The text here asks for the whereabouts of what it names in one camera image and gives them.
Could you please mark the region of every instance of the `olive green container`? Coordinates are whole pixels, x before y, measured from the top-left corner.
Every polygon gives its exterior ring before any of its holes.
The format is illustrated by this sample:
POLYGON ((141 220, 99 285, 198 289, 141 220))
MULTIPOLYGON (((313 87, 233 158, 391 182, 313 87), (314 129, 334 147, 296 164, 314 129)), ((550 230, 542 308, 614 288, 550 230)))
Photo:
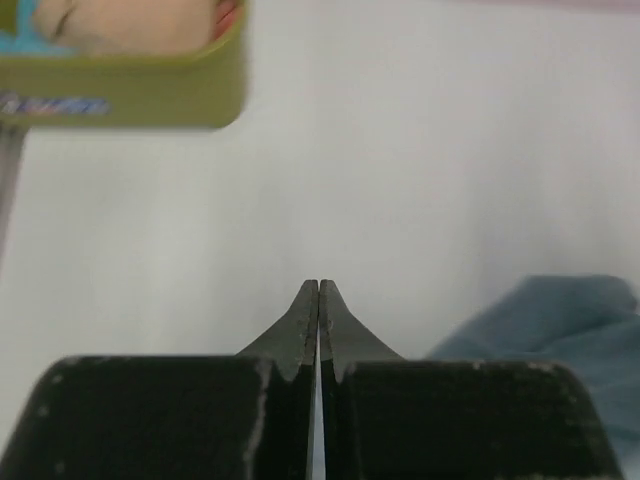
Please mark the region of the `olive green container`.
MULTIPOLYGON (((0 0, 1 29, 15 30, 16 6, 17 0, 0 0)), ((224 127, 247 95, 247 10, 243 1, 231 29, 189 55, 0 57, 0 122, 224 127)))

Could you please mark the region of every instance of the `red object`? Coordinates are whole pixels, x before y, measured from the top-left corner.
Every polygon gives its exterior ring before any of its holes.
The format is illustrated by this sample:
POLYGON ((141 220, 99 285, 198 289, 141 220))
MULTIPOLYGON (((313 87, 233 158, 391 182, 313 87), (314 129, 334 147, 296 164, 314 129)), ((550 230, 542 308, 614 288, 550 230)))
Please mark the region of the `red object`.
POLYGON ((213 40, 217 40, 231 28, 238 17, 238 8, 236 2, 233 0, 222 0, 218 3, 216 7, 213 40))

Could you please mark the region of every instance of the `folded cloth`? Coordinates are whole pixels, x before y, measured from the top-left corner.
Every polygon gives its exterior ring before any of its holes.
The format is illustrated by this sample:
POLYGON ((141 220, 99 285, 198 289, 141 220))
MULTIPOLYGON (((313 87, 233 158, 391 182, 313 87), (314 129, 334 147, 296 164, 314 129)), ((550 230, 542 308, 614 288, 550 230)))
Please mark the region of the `folded cloth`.
POLYGON ((553 361, 584 383, 622 465, 640 450, 640 317, 623 280, 534 277, 428 356, 553 361))
POLYGON ((51 45, 33 28, 31 21, 39 0, 19 0, 17 10, 17 35, 0 32, 0 54, 4 55, 70 55, 73 50, 51 45))

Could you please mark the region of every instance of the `green bin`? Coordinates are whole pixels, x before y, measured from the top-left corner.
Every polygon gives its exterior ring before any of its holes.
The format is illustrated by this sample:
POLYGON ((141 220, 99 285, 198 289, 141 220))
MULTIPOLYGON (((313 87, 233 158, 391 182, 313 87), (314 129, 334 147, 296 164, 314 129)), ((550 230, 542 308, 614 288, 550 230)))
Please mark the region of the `green bin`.
MULTIPOLYGON (((17 0, 0 0, 15 30, 17 0)), ((53 127, 223 127, 247 95, 245 1, 209 47, 180 56, 0 56, 0 122, 53 127)))

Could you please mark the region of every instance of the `blue cloth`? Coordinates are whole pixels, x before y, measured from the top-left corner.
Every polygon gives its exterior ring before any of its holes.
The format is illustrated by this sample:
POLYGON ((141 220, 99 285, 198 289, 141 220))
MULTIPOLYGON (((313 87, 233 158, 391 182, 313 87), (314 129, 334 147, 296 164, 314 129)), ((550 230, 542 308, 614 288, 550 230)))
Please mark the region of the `blue cloth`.
POLYGON ((17 35, 0 32, 0 54, 4 55, 70 55, 73 50, 49 44, 33 28, 31 17, 38 0, 19 0, 17 35))
POLYGON ((621 465, 640 450, 640 317, 618 278, 533 277, 463 325, 432 360, 538 360, 587 387, 621 465))

